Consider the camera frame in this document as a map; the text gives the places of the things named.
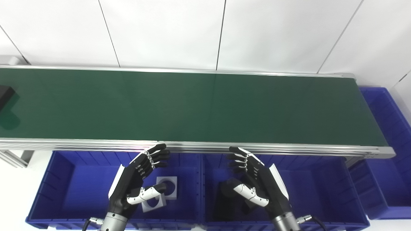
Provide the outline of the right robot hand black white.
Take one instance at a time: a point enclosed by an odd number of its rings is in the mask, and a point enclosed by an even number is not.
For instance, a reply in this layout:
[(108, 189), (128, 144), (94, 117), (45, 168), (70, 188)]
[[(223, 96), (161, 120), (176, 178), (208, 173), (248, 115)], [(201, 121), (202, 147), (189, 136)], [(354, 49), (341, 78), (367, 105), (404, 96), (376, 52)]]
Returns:
[(231, 146), (229, 151), (227, 159), (231, 161), (232, 171), (246, 177), (245, 183), (236, 178), (228, 179), (230, 193), (237, 193), (263, 207), (270, 219), (292, 212), (285, 184), (274, 164), (267, 167), (253, 153), (240, 147)]

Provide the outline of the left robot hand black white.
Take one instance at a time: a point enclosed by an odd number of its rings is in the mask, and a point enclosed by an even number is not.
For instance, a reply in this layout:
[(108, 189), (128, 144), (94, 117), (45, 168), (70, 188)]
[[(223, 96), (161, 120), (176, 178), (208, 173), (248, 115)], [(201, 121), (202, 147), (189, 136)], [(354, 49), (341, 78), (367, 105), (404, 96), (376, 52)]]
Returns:
[(129, 220), (140, 203), (164, 193), (166, 183), (143, 187), (143, 182), (156, 168), (167, 167), (169, 158), (170, 150), (162, 143), (140, 152), (128, 166), (121, 165), (109, 193), (108, 212)]

